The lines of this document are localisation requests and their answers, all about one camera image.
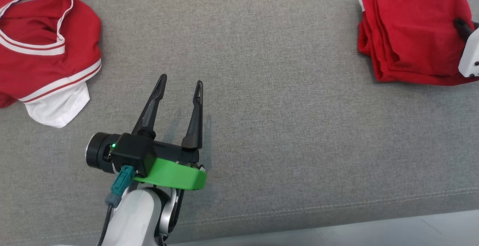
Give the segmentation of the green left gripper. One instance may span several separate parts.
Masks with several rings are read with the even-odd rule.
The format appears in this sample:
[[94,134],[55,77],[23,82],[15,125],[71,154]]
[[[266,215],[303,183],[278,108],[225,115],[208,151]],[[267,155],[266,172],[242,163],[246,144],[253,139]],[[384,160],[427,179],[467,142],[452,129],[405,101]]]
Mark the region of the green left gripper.
[[[167,75],[162,74],[155,85],[142,113],[132,130],[133,135],[156,138],[155,120],[159,102],[163,99]],[[193,95],[193,113],[181,147],[165,142],[154,142],[157,159],[145,178],[136,176],[135,181],[180,190],[199,190],[205,187],[207,173],[199,164],[199,149],[202,149],[203,134],[203,83],[197,81]]]

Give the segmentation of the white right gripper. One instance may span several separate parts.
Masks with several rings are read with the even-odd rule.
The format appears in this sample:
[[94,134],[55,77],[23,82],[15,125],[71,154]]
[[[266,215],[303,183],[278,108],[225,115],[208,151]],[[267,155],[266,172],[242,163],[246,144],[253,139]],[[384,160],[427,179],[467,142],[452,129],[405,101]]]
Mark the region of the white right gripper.
[[479,75],[479,23],[473,21],[474,28],[460,18],[454,20],[454,26],[460,38],[466,42],[458,70],[466,78]]

